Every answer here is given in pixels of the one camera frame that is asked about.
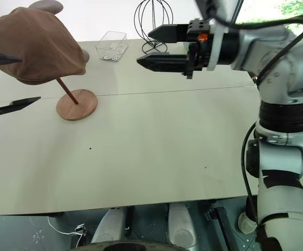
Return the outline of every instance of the wire sphere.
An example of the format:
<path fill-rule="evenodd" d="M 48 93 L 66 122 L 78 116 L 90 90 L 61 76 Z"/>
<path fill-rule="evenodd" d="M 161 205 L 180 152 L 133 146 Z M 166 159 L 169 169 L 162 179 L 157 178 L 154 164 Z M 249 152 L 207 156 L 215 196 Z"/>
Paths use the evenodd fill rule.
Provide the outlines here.
<path fill-rule="evenodd" d="M 165 0 L 143 0 L 136 8 L 134 13 L 134 26 L 137 34 L 145 41 L 144 45 L 142 46 L 142 51 L 145 54 L 151 53 L 151 52 L 166 52 L 167 51 L 167 45 L 165 43 L 161 43 L 159 41 L 156 41 L 154 39 L 150 39 L 147 35 L 147 31 L 145 31 L 145 10 L 148 8 L 151 8 L 151 16 L 152 16 L 152 29 L 155 29 L 156 27 L 160 25 L 171 25 L 173 24 L 173 13 L 170 5 Z M 160 13 L 160 23 L 156 24 L 156 18 L 155 18 L 155 7 L 158 9 L 161 9 Z"/>

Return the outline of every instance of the wooden rod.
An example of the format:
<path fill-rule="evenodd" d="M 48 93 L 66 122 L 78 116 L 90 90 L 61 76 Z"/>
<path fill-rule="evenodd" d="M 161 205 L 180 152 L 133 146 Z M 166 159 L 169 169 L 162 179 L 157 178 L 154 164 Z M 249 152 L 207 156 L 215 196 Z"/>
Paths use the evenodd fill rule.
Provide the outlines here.
<path fill-rule="evenodd" d="M 75 103 L 75 105 L 78 105 L 78 101 L 76 100 L 76 98 L 72 95 L 72 93 L 70 92 L 70 90 L 67 88 L 67 86 L 64 84 L 64 82 L 60 79 L 60 78 L 56 78 L 57 82 L 62 86 L 62 88 L 64 89 L 64 91 L 66 92 L 66 94 L 68 94 L 68 96 L 72 99 L 72 101 Z"/>

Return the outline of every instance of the round wooden disc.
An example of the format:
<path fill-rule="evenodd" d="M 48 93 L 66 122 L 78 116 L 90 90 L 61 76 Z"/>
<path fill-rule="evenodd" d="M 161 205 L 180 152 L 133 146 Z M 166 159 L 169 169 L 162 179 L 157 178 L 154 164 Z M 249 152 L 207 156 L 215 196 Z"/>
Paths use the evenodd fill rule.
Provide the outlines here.
<path fill-rule="evenodd" d="M 91 115 L 98 106 L 98 99 L 94 93 L 89 90 L 73 90 L 73 96 L 77 99 L 78 105 L 65 94 L 58 101 L 56 111 L 63 119 L 66 120 L 81 120 Z"/>

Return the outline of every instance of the black wire globe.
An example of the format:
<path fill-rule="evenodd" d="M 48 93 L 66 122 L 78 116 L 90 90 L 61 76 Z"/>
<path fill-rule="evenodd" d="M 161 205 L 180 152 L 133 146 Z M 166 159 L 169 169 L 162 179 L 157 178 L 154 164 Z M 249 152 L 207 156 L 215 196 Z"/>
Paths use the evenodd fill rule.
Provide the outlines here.
<path fill-rule="evenodd" d="M 137 34 L 145 41 L 142 51 L 145 54 L 151 52 L 166 52 L 167 45 L 148 37 L 146 24 L 152 22 L 152 30 L 160 25 L 171 25 L 173 23 L 173 13 L 170 5 L 165 0 L 144 0 L 136 8 L 134 13 L 134 26 Z"/>

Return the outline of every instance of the white table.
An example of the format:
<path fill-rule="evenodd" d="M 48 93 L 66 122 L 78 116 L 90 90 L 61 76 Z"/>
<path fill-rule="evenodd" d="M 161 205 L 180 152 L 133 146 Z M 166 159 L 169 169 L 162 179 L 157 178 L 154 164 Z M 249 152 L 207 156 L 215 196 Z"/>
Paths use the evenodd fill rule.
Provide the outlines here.
<path fill-rule="evenodd" d="M 142 41 L 129 44 L 114 63 L 98 59 L 95 42 L 81 42 L 91 54 L 87 73 L 64 80 L 99 99 L 81 121 L 57 115 L 63 91 L 55 82 L 27 86 L 0 72 L 0 104 L 42 96 L 0 116 L 0 214 L 246 195 L 240 149 L 260 103 L 247 73 L 223 66 L 192 81 L 155 73 L 135 61 Z M 257 193 L 256 179 L 249 182 Z"/>

